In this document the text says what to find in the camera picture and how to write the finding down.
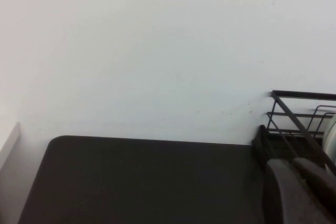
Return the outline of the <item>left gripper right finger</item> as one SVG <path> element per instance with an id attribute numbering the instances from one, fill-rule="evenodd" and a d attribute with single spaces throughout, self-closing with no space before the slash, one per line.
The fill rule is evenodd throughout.
<path id="1" fill-rule="evenodd" d="M 292 222 L 335 223 L 335 177 L 305 158 L 294 159 L 292 165 Z"/>

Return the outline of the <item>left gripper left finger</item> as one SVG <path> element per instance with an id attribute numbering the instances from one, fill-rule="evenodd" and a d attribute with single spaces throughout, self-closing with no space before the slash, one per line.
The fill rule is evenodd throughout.
<path id="1" fill-rule="evenodd" d="M 267 162 L 264 178 L 265 223 L 328 223 L 328 212 L 299 173 L 286 161 Z"/>

